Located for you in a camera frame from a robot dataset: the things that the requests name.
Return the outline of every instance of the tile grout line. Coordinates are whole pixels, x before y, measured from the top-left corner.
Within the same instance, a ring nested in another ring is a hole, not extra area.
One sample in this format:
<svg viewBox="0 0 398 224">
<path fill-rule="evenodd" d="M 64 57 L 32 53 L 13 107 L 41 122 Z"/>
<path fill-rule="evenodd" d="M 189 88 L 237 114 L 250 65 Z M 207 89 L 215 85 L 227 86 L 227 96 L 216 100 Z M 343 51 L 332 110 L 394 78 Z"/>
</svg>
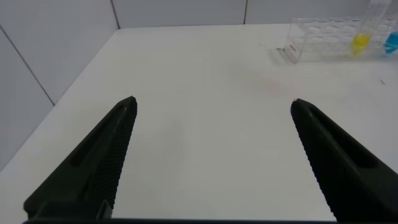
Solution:
<svg viewBox="0 0 398 224">
<path fill-rule="evenodd" d="M 13 43 L 13 41 L 11 40 L 11 38 L 8 36 L 7 32 L 4 30 L 4 28 L 0 25 L 0 30 L 3 32 L 3 34 L 6 36 L 7 40 L 10 42 L 10 44 L 12 45 L 12 47 L 14 48 L 14 50 L 17 52 L 17 54 L 19 55 L 19 57 L 22 59 L 22 61 L 24 62 L 25 66 L 27 67 L 27 69 L 30 71 L 30 73 L 33 75 L 33 77 L 35 78 L 36 82 L 39 84 L 39 86 L 41 87 L 41 89 L 43 90 L 44 94 L 47 96 L 47 98 L 50 100 L 51 104 L 53 106 L 55 106 L 55 103 L 51 100 L 49 94 L 47 93 L 47 91 L 45 91 L 44 87 L 42 86 L 42 84 L 39 82 L 39 79 L 35 76 L 35 74 L 33 73 L 32 69 L 30 68 L 30 66 L 28 65 L 28 63 L 26 62 L 26 60 L 23 58 L 23 56 L 21 55 L 21 53 L 19 52 L 19 50 L 17 49 L 17 47 L 15 46 L 15 44 Z"/>
<path fill-rule="evenodd" d="M 118 15 L 116 14 L 116 9 L 114 8 L 113 0 L 111 0 L 111 5 L 112 5 L 114 18 L 116 19 L 116 24 L 118 25 L 118 29 L 120 29 L 119 19 L 118 19 Z"/>
<path fill-rule="evenodd" d="M 245 7 L 244 7 L 244 19 L 243 19 L 243 24 L 246 24 L 246 15 L 247 15 L 247 12 L 248 12 L 248 1 L 249 1 L 249 0 L 246 0 L 246 5 L 245 5 Z"/>
</svg>

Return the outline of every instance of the yellow liquid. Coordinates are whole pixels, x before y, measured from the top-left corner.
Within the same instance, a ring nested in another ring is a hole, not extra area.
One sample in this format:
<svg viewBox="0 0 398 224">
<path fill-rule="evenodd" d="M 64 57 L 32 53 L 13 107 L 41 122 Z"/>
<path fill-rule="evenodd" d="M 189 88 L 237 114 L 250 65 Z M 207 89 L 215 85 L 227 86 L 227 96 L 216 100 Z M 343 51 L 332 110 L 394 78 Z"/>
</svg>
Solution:
<svg viewBox="0 0 398 224">
<path fill-rule="evenodd" d="M 356 34 L 353 43 L 351 44 L 351 51 L 353 55 L 357 55 L 366 49 L 372 36 L 369 34 Z"/>
</svg>

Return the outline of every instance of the blue liquid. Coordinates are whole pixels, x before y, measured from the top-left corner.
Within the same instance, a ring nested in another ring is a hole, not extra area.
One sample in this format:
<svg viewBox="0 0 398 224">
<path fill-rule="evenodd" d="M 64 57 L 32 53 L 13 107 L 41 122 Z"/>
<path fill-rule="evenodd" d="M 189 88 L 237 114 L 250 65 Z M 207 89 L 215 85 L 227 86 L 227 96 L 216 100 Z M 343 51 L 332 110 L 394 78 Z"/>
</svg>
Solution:
<svg viewBox="0 0 398 224">
<path fill-rule="evenodd" d="M 392 32 L 384 44 L 386 53 L 391 54 L 398 49 L 398 32 Z"/>
</svg>

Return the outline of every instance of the test tube rack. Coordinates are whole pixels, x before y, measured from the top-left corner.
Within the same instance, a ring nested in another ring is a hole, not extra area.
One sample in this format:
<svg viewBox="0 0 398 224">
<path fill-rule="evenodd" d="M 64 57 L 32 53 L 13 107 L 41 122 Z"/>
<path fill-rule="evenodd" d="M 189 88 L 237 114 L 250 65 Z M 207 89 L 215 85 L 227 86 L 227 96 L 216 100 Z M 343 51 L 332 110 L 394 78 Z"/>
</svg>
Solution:
<svg viewBox="0 0 398 224">
<path fill-rule="evenodd" d="M 385 60 L 397 57 L 398 51 L 387 56 L 384 49 L 384 43 L 397 22 L 396 18 L 383 18 L 376 27 L 368 47 L 359 55 L 352 54 L 351 43 L 362 20 L 362 17 L 292 19 L 282 50 L 293 63 L 299 61 Z"/>
</svg>

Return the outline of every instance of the white table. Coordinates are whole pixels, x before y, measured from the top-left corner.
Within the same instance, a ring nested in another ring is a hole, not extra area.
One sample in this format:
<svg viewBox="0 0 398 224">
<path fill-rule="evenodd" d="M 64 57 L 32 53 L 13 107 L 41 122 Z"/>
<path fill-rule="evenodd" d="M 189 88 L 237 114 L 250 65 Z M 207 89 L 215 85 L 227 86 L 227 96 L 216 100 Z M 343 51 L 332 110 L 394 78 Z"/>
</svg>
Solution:
<svg viewBox="0 0 398 224">
<path fill-rule="evenodd" d="M 138 115 L 113 217 L 334 220 L 290 115 L 307 100 L 398 170 L 398 66 L 286 63 L 288 25 L 117 31 L 0 172 L 0 217 L 119 100 Z"/>
</svg>

